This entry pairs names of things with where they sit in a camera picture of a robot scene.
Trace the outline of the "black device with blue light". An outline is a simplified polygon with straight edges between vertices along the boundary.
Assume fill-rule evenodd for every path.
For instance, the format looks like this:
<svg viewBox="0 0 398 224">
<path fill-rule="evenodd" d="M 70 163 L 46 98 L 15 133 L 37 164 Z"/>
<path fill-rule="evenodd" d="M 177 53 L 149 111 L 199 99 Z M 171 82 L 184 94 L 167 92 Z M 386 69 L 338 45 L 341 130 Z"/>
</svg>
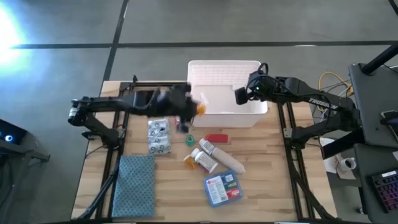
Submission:
<svg viewBox="0 0 398 224">
<path fill-rule="evenodd" d="M 30 132 L 0 119 L 0 157 L 26 155 L 40 162 L 50 159 L 50 155 L 39 152 L 39 144 Z"/>
</svg>

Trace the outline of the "silver packet with cross print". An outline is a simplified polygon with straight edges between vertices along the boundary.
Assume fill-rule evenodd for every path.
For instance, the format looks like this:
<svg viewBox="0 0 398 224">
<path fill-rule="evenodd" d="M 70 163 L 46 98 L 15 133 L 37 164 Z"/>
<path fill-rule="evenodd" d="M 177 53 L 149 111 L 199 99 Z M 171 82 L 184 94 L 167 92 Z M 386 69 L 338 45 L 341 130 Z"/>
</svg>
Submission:
<svg viewBox="0 0 398 224">
<path fill-rule="evenodd" d="M 149 120 L 147 138 L 149 154 L 168 154 L 172 151 L 167 119 Z"/>
</svg>

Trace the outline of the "blue first aid kit box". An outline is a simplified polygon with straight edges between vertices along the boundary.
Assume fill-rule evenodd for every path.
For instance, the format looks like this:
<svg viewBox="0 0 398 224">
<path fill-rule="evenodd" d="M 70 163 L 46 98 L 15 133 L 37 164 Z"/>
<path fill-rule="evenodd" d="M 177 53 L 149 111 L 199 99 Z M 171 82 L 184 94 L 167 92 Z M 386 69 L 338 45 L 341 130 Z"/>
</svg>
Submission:
<svg viewBox="0 0 398 224">
<path fill-rule="evenodd" d="M 212 207 L 220 207 L 243 198 L 237 173 L 220 172 L 203 180 L 206 195 Z"/>
</svg>

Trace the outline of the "white paper sheet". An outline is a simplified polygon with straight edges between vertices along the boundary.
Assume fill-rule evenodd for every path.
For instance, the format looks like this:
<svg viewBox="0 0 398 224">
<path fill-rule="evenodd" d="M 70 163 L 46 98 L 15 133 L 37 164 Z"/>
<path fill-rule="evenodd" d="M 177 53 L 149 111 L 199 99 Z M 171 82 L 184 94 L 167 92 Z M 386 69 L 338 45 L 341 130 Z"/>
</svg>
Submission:
<svg viewBox="0 0 398 224">
<path fill-rule="evenodd" d="M 339 161 L 349 157 L 343 157 L 341 154 L 334 155 L 330 158 L 324 159 L 324 165 L 327 172 L 336 174 L 339 179 L 354 180 L 354 169 L 349 171 L 342 171 L 338 168 Z"/>
</svg>

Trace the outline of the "dark grey side desk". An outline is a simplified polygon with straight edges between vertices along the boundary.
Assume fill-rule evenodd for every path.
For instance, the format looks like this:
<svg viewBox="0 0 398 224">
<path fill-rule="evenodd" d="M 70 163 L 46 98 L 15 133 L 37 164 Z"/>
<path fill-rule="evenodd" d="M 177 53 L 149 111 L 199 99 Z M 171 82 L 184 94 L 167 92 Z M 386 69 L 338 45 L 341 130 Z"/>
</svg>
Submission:
<svg viewBox="0 0 398 224">
<path fill-rule="evenodd" d="M 349 74 L 364 135 L 364 143 L 354 145 L 363 207 L 373 223 L 398 224 L 398 211 L 384 212 L 370 180 L 372 175 L 398 170 L 398 159 L 393 155 L 398 153 L 398 141 L 380 123 L 383 111 L 398 111 L 398 73 L 380 67 L 368 76 L 357 64 L 349 66 Z"/>
</svg>

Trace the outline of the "white bottle with label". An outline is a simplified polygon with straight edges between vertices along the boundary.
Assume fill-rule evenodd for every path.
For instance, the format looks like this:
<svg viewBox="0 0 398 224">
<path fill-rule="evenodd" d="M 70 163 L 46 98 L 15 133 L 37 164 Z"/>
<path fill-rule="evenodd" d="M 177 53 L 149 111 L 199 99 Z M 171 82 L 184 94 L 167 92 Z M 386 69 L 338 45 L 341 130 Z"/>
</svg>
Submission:
<svg viewBox="0 0 398 224">
<path fill-rule="evenodd" d="M 213 173 L 213 171 L 218 166 L 218 163 L 203 151 L 200 151 L 195 156 L 195 162 L 199 163 L 202 167 L 204 167 L 209 174 Z"/>
</svg>

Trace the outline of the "white perforated plastic basket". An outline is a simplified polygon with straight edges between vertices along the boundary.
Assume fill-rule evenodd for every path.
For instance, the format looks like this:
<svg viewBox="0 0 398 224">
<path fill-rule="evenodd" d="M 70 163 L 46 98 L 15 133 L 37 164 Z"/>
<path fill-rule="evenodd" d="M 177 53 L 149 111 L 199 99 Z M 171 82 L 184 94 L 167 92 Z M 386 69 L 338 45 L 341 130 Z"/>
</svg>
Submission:
<svg viewBox="0 0 398 224">
<path fill-rule="evenodd" d="M 266 102 L 237 105 L 234 91 L 245 87 L 249 74 L 260 66 L 255 60 L 192 60 L 187 81 L 192 98 L 206 106 L 204 115 L 194 118 L 196 128 L 251 128 L 265 117 Z"/>
</svg>

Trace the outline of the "white mug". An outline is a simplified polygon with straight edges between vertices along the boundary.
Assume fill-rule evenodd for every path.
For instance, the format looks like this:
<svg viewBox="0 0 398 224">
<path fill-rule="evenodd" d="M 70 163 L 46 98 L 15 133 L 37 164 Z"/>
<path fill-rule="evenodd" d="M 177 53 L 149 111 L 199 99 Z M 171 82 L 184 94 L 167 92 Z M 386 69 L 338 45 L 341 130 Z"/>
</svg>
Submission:
<svg viewBox="0 0 398 224">
<path fill-rule="evenodd" d="M 349 171 L 356 168 L 354 157 L 345 158 L 339 161 L 338 168 L 342 171 Z"/>
</svg>

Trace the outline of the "black backlit keyboard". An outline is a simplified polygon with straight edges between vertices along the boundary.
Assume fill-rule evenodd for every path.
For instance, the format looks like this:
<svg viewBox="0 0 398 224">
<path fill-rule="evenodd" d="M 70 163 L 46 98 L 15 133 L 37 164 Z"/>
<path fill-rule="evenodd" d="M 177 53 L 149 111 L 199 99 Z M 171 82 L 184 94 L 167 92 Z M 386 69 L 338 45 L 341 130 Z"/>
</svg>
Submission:
<svg viewBox="0 0 398 224">
<path fill-rule="evenodd" d="M 369 180 L 384 212 L 398 210 L 398 170 L 371 175 Z"/>
</svg>

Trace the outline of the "black round pole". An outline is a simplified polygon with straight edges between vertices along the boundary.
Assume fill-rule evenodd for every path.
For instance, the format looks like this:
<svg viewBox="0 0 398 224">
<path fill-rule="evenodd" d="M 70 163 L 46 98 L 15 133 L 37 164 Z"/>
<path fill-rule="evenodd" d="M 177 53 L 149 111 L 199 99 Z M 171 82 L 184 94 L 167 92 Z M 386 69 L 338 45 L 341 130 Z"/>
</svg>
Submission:
<svg viewBox="0 0 398 224">
<path fill-rule="evenodd" d="M 381 65 L 388 62 L 390 59 L 398 54 L 398 42 L 392 44 L 385 51 L 380 53 L 377 57 L 372 59 L 366 65 L 361 66 L 361 71 L 363 74 L 372 76 L 372 72 L 377 70 Z"/>
</svg>

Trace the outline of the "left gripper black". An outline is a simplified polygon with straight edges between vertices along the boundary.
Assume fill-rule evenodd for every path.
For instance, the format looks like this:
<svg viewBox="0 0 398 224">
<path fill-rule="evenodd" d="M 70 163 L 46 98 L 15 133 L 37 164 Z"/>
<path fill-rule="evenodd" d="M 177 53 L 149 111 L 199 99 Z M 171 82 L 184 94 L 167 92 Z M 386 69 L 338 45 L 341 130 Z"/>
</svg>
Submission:
<svg viewBox="0 0 398 224">
<path fill-rule="evenodd" d="M 167 89 L 155 91 L 155 117 L 178 116 L 192 123 L 197 115 L 198 102 L 190 96 L 191 85 L 188 83 L 172 85 Z"/>
</svg>

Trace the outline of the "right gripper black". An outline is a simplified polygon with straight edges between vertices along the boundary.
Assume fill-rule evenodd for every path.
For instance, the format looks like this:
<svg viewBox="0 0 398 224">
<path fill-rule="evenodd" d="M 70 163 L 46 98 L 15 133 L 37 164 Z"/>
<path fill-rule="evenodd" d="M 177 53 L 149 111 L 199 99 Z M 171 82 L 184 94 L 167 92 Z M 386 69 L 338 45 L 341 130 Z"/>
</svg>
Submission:
<svg viewBox="0 0 398 224">
<path fill-rule="evenodd" d="M 249 75 L 247 90 L 245 87 L 235 90 L 236 103 L 243 105 L 249 101 L 271 101 L 277 102 L 274 94 L 276 82 L 268 72 L 257 70 Z"/>
</svg>

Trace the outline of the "black phone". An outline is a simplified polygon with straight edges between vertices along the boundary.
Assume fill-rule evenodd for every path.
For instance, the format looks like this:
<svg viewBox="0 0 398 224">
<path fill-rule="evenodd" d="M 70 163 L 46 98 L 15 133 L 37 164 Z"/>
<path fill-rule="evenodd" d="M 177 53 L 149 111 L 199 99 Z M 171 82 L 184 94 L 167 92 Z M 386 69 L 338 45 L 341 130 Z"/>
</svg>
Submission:
<svg viewBox="0 0 398 224">
<path fill-rule="evenodd" d="M 398 128 L 398 111 L 390 110 L 381 112 L 380 123 L 392 128 Z"/>
</svg>

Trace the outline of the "red oblong case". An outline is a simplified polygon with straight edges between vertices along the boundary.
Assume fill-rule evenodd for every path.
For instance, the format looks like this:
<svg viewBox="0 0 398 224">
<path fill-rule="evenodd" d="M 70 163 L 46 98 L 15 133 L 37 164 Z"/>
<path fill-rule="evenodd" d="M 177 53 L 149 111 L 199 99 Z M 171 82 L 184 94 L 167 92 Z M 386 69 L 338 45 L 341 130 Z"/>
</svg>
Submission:
<svg viewBox="0 0 398 224">
<path fill-rule="evenodd" d="M 214 142 L 214 143 L 227 143 L 229 137 L 227 134 L 207 134 L 205 136 L 205 139 L 209 142 Z"/>
</svg>

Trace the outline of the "blue dotted cloth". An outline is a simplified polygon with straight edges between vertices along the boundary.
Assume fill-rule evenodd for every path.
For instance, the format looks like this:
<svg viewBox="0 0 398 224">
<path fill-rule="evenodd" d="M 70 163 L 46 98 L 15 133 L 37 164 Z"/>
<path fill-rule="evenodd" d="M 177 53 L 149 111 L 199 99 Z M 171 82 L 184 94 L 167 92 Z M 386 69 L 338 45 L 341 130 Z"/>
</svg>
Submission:
<svg viewBox="0 0 398 224">
<path fill-rule="evenodd" d="M 113 199 L 113 218 L 148 218 L 155 215 L 155 157 L 122 156 Z"/>
</svg>

